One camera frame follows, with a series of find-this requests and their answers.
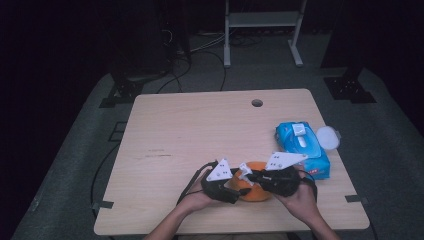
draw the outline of dark background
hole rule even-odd
[[[284,10],[296,3],[232,1],[232,8]],[[224,1],[185,4],[189,33],[223,30]],[[334,30],[323,67],[359,59],[384,81],[422,134],[423,10],[412,0],[309,1],[302,26],[305,34]],[[161,29],[179,11],[165,0],[0,1],[2,239],[13,234],[110,66],[167,69],[171,59]]]

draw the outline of gray carpet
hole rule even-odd
[[[390,97],[381,79],[366,69],[359,81],[377,103],[333,100],[323,78],[339,76],[345,69],[320,69],[329,37],[301,35],[298,47],[304,61],[302,68],[293,62],[288,36],[264,36],[259,44],[232,48],[232,66],[226,70],[223,90],[309,89],[324,121],[342,135],[339,153],[379,239],[422,239],[423,138]],[[192,37],[191,46],[210,40]],[[222,58],[222,44],[207,51]],[[180,78],[182,91],[219,91],[225,76],[220,60],[211,53],[196,53],[192,58],[190,71]],[[179,75],[187,67],[185,61],[177,60],[174,72]],[[172,78],[168,75],[146,84],[142,94],[156,93]],[[114,140],[120,139],[119,130],[125,128],[125,124],[117,123],[127,121],[132,107],[117,104],[113,108],[99,108],[112,86],[110,75],[99,79],[13,239],[106,238],[93,232],[91,190],[94,202],[101,201],[117,153]],[[174,81],[161,93],[178,91]],[[115,126],[118,131],[111,139]],[[375,239],[371,227],[338,233],[343,239]],[[299,236],[311,239],[308,232]],[[113,238],[141,239],[141,236]]]

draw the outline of shelf leg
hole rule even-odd
[[[229,68],[231,66],[231,54],[230,54],[230,9],[229,0],[225,0],[225,43],[224,43],[224,67]]]
[[[290,51],[293,55],[294,62],[297,67],[303,66],[303,61],[302,61],[302,58],[300,57],[299,51],[297,50],[296,44],[299,38],[300,27],[302,26],[303,16],[305,14],[306,2],[307,0],[302,0],[300,10],[299,10],[299,15],[297,16],[297,20],[296,20],[296,27],[294,28],[293,39],[288,41]]]

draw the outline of table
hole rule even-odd
[[[230,28],[234,27],[281,27],[294,26],[293,38],[288,40],[297,67],[303,66],[296,44],[305,14],[307,0],[301,0],[299,11],[286,12],[238,12],[230,13],[229,0],[225,1],[224,66],[231,66]]]
[[[307,89],[138,96],[103,199],[113,207],[100,209],[95,232],[149,233],[173,209],[197,169],[223,157],[232,168],[267,161],[280,150],[275,127],[287,121],[307,121],[314,130],[325,126]],[[345,199],[356,191],[338,152],[328,156],[331,178],[317,181],[322,215],[333,229],[367,228],[361,203]],[[309,229],[272,198],[217,203],[187,217],[178,233],[300,230]]]

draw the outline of orange object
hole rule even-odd
[[[262,170],[265,168],[266,162],[248,162],[246,165],[252,170]],[[240,198],[244,201],[248,202],[260,202],[269,199],[272,194],[270,192],[264,191],[259,184],[254,184],[250,186],[250,184],[244,180],[239,179],[241,175],[241,171],[238,170],[236,174],[230,179],[229,187],[238,191],[242,188],[251,188],[252,190],[245,196],[240,196]]]

